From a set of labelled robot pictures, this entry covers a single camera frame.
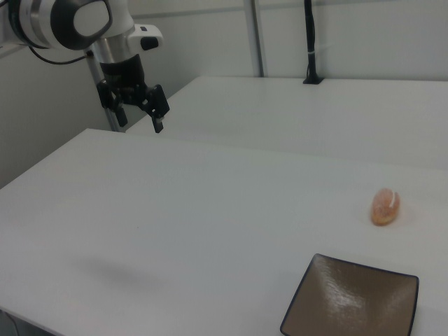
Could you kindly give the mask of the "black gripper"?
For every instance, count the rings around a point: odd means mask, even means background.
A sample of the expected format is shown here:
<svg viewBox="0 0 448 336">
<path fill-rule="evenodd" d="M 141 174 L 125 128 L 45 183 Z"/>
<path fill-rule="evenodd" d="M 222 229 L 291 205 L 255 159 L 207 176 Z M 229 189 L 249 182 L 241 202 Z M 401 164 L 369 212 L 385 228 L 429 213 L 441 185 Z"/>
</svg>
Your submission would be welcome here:
<svg viewBox="0 0 448 336">
<path fill-rule="evenodd" d="M 98 82 L 97 91 L 103 108 L 115 114 L 120 127 L 127 125 L 123 103 L 141 106 L 153 124 L 154 131 L 164 129 L 163 119 L 170 107 L 161 85 L 145 84 L 144 68 L 139 55 L 123 62 L 100 63 L 104 79 Z"/>
</svg>

